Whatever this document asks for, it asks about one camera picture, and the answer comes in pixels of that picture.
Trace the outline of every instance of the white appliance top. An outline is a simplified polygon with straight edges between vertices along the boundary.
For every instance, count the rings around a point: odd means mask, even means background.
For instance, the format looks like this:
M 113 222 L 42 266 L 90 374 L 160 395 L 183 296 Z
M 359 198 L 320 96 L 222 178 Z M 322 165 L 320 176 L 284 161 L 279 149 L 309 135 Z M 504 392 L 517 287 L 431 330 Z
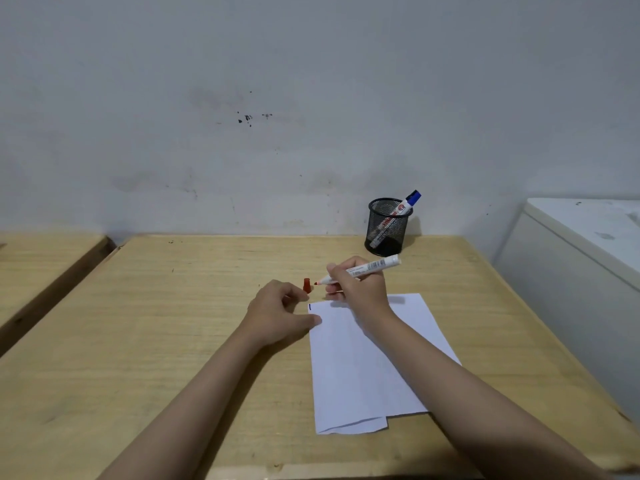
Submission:
M 640 200 L 530 198 L 524 212 L 640 290 Z

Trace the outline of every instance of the paper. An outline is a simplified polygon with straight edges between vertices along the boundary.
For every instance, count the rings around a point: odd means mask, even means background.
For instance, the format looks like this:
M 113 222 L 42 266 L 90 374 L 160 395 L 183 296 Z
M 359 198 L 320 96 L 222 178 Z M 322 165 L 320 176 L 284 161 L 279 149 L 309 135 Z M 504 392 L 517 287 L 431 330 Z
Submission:
M 460 363 L 419 294 L 388 299 L 402 321 Z M 386 428 L 388 416 L 427 411 L 347 304 L 313 303 L 309 311 L 323 319 L 309 334 L 316 433 L 370 433 Z

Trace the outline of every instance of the light wood tabletop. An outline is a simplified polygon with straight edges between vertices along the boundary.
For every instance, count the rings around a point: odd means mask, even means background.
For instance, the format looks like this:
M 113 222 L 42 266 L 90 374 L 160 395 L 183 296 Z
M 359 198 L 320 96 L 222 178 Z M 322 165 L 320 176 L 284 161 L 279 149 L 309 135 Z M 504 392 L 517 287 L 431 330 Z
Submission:
M 0 356 L 114 249 L 93 233 L 0 233 Z
M 385 272 L 388 292 L 421 293 L 465 367 L 604 468 L 640 463 L 633 425 L 464 239 L 405 245 L 402 266 Z M 132 238 L 0 359 L 0 477 L 96 477 L 203 366 L 261 286 L 313 282 L 325 263 L 356 253 L 370 257 L 361 237 Z M 313 411 L 308 337 L 265 351 L 200 477 L 474 472 L 429 415 L 342 436 L 316 435 Z

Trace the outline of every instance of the left hand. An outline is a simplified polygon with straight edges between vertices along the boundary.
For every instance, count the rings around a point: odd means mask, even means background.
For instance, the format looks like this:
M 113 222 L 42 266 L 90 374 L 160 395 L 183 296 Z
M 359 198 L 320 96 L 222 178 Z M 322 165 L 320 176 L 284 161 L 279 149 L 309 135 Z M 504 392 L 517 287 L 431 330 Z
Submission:
M 306 332 L 322 323 L 322 319 L 318 315 L 289 313 L 285 304 L 308 299 L 308 294 L 297 286 L 272 280 L 251 300 L 239 328 L 256 340 L 259 347 Z

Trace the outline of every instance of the barcode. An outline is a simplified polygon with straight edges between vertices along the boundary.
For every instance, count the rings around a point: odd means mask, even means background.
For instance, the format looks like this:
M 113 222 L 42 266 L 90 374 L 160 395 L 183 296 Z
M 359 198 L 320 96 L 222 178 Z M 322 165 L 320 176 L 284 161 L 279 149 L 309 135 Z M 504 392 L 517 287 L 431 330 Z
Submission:
M 380 259 L 380 261 L 373 261 L 373 262 L 370 262 L 370 263 L 367 265 L 367 271 L 371 271 L 372 269 L 375 269 L 375 268 L 377 268 L 377 267 L 380 267 L 380 266 L 384 265 L 384 263 L 385 263 L 385 260 L 384 260 L 384 259 Z

